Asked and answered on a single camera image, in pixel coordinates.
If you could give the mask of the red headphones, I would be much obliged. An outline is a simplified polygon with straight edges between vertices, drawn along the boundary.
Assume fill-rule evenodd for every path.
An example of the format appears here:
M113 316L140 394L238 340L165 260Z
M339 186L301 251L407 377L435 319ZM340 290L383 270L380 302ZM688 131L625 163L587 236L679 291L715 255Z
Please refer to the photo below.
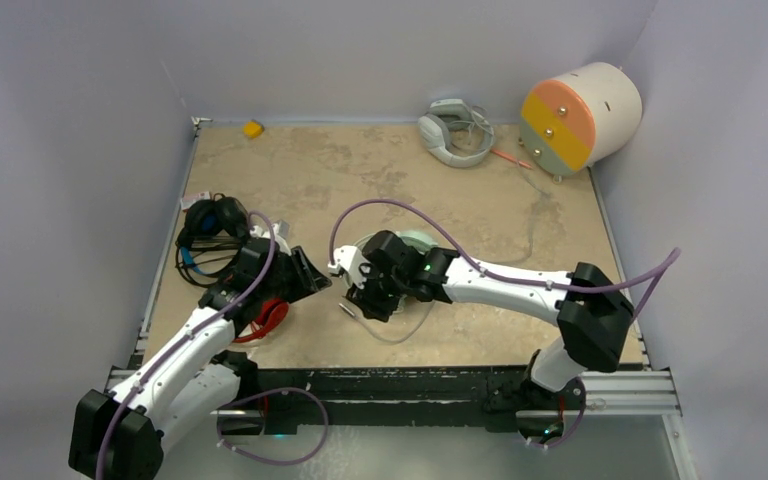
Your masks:
M289 307L288 302L278 298L266 301L259 316L247 326L240 336L233 340L233 343L243 344L264 338L286 318Z

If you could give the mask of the black blue headphones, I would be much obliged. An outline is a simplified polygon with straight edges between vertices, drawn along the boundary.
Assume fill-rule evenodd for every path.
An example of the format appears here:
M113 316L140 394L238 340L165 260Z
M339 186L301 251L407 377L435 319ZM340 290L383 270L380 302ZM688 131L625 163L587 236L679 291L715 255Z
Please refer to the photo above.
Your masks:
M249 212L217 193L194 204L175 240L175 269L190 285L208 288L230 273L250 238Z

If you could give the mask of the mint green headphones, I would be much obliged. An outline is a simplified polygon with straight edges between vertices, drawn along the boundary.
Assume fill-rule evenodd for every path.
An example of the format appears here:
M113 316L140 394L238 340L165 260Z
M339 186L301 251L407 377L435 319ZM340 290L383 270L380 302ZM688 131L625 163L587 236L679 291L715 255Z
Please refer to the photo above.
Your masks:
M427 253L431 248L439 246L439 243L430 234L421 230L396 230L394 231L394 234L401 238L406 245L417 249L422 254ZM365 235L356 240L353 243L353 246L357 247L358 249L362 249L372 239L373 236L374 233Z

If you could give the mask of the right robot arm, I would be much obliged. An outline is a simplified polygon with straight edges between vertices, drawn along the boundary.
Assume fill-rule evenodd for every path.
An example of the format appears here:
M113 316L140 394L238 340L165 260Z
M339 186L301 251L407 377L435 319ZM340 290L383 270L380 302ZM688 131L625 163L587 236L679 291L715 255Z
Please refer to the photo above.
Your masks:
M347 280L347 299L367 319L386 322L403 298L480 304L518 312L556 327L521 381L524 399L544 407L580 374L617 371L634 307L596 266L535 271L474 260L439 246L415 248L383 230L361 246L340 246L328 270Z

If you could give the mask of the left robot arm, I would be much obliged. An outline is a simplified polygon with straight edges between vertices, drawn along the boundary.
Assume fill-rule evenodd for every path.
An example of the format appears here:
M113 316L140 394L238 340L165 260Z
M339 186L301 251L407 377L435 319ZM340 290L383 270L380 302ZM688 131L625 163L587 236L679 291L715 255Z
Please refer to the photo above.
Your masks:
M261 386L258 366L229 346L266 313L270 301L290 304L328 287L304 251L282 251L259 239L242 251L229 279L206 292L171 340L147 363L107 391L78 402L68 466L89 479L153 479L183 436L224 406L263 412L267 398L297 388Z

